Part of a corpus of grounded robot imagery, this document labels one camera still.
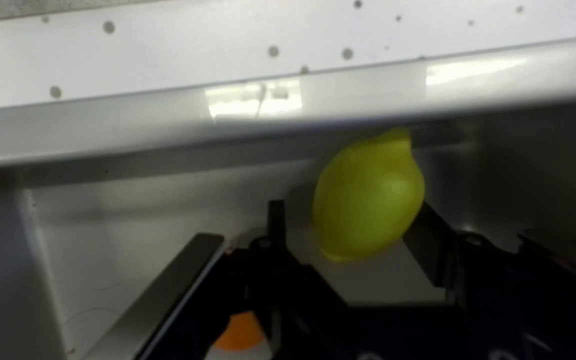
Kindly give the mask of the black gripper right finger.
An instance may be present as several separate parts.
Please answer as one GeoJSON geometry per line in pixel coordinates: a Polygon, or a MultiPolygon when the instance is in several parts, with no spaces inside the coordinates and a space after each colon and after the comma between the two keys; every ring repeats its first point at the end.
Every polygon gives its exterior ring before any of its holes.
{"type": "Polygon", "coordinates": [[[576,240],[541,227],[518,231],[502,249],[480,231],[459,231],[424,203],[404,243],[436,287],[475,311],[576,314],[576,240]]]}

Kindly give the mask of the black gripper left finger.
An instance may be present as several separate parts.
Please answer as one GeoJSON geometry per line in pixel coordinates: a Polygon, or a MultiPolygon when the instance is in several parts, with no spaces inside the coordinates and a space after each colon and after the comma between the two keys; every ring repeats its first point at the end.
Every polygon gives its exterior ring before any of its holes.
{"type": "Polygon", "coordinates": [[[238,307],[242,279],[220,233],[195,233],[83,360],[203,360],[238,307]]]}

